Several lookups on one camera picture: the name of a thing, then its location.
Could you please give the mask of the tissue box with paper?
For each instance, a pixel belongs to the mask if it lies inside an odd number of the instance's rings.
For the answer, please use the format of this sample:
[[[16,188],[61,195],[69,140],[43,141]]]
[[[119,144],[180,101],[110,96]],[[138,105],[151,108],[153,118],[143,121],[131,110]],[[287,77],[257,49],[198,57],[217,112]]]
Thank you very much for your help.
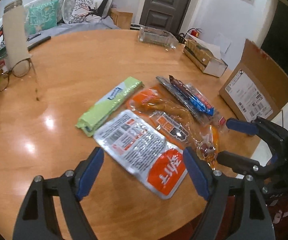
[[[203,74],[221,77],[228,67],[222,59],[217,59],[208,48],[194,40],[187,40],[184,54]]]

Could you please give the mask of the wooden side table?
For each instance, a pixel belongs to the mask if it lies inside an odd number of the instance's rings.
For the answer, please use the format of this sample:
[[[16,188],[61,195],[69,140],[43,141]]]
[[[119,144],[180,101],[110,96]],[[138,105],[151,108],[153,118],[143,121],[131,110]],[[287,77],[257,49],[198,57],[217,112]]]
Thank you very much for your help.
[[[109,15],[112,18],[114,25],[116,25],[120,29],[130,29],[133,17],[132,12],[124,12],[119,11],[116,8],[111,8],[109,11]]]

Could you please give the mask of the glass ashtray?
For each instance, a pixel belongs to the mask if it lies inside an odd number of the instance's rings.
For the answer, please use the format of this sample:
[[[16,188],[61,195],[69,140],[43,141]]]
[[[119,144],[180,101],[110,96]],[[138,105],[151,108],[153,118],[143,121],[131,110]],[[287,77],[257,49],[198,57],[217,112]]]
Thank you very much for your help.
[[[167,50],[175,49],[179,44],[179,41],[172,33],[146,26],[140,26],[138,40],[143,43],[165,47]]]

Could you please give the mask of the red fire extinguisher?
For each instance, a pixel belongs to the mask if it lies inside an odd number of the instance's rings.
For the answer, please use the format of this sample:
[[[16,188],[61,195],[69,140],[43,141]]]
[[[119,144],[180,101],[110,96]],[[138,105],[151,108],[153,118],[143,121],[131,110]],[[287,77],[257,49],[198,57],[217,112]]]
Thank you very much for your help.
[[[180,43],[184,44],[190,35],[198,38],[201,33],[202,33],[202,29],[191,28],[185,33],[179,33],[177,39]]]

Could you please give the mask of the orange chicken snack packet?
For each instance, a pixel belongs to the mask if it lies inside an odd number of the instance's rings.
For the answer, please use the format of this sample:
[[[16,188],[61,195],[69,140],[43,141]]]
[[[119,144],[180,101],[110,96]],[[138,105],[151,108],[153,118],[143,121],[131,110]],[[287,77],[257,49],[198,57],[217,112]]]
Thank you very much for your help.
[[[189,146],[196,150],[203,141],[189,110],[171,100],[158,86],[139,91],[126,102],[126,107],[182,150]]]

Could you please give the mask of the dark blue snack packet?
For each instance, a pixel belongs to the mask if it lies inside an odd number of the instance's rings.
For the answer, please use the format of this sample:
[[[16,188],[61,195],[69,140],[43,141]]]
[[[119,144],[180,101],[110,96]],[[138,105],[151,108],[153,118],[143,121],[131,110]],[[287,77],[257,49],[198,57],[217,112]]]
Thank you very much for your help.
[[[194,105],[187,98],[185,98],[183,94],[181,94],[165,77],[157,76],[156,80],[158,80],[159,83],[162,84],[162,86],[191,113],[199,124],[206,126],[211,123],[210,118],[207,117],[205,113],[198,111]]]

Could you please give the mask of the brown eyeglasses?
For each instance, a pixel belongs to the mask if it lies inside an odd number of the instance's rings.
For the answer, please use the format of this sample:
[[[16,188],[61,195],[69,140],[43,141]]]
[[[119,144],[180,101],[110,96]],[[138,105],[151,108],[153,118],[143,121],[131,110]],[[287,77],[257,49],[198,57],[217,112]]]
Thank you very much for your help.
[[[23,78],[29,74],[30,70],[32,70],[34,73],[35,99],[36,101],[40,101],[41,96],[39,93],[39,81],[33,61],[29,57],[19,61],[10,70],[4,71],[3,68],[0,67],[0,92],[8,88],[11,76],[14,76],[16,78]]]

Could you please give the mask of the red clear snack packet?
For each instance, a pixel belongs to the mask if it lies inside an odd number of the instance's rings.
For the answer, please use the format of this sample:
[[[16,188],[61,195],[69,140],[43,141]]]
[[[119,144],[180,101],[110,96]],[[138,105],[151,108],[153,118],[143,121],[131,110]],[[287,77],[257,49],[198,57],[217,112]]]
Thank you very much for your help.
[[[226,119],[224,116],[213,107],[213,105],[209,102],[207,97],[201,93],[194,85],[191,83],[186,84],[187,89],[194,95],[195,100],[197,103],[194,103],[193,106],[198,106],[198,113],[200,117],[198,117],[198,122],[202,125],[213,125],[216,128],[224,133],[228,129],[226,128]]]

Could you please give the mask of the grey sofa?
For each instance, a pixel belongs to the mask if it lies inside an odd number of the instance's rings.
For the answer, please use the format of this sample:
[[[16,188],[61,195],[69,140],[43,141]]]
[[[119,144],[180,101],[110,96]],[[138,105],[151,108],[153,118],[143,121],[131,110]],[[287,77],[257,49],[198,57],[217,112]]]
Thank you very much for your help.
[[[22,5],[25,9],[26,18],[29,8],[41,5],[49,1],[50,0],[33,0],[28,3],[23,3]],[[74,8],[75,0],[59,0],[56,27],[40,31],[39,33],[33,35],[28,35],[25,31],[27,37],[27,44],[34,44],[37,41],[43,39],[44,37],[54,37],[62,34],[76,33],[79,31],[118,29],[118,27],[114,25],[112,18],[109,16],[109,10],[111,9],[112,2],[113,0],[109,0],[107,2],[103,16],[96,17],[90,22],[69,24],[68,20]]]

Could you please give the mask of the tall beige bottle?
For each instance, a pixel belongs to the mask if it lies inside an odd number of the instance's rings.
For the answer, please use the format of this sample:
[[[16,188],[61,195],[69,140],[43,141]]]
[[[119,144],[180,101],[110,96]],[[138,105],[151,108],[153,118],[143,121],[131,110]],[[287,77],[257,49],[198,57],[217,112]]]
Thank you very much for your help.
[[[4,7],[3,36],[10,69],[13,69],[21,61],[30,59],[25,20],[26,15],[22,0],[14,0]]]

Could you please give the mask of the white tree pattern pillow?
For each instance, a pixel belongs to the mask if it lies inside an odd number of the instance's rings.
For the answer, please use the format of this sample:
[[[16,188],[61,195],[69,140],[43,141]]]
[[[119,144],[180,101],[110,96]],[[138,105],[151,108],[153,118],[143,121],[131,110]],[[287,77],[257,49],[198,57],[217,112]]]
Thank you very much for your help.
[[[103,16],[109,0],[75,0],[75,5],[68,23],[90,22],[96,17]]]

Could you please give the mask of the green snack pack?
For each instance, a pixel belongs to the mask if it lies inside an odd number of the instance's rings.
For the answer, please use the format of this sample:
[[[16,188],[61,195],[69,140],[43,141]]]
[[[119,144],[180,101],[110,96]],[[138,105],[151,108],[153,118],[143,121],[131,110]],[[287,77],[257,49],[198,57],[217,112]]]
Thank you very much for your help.
[[[92,137],[107,118],[141,87],[143,87],[142,81],[131,76],[127,77],[83,113],[75,125],[76,128],[81,129],[87,137]]]

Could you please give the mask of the silver orange snack packet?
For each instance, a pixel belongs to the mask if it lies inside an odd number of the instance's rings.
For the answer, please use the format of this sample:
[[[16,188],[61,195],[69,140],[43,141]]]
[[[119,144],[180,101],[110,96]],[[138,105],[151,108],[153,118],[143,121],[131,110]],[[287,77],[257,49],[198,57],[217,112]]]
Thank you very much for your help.
[[[102,125],[93,138],[162,199],[171,198],[187,174],[183,151],[128,109]]]

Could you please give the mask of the small orange jelly cup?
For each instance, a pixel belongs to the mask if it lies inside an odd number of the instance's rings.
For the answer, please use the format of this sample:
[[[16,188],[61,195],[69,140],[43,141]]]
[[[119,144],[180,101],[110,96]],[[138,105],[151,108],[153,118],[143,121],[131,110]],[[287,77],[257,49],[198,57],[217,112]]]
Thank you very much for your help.
[[[206,133],[202,135],[202,142],[197,146],[197,155],[204,160],[214,170],[216,168],[216,158],[219,153],[219,133],[215,126],[208,126]]]

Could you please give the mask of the dark brown door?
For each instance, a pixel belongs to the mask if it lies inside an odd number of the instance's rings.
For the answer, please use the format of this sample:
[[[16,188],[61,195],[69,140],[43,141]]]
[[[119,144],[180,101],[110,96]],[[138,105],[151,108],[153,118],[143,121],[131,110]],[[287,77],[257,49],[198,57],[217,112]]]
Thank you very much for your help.
[[[139,23],[177,34],[191,0],[145,0]]]

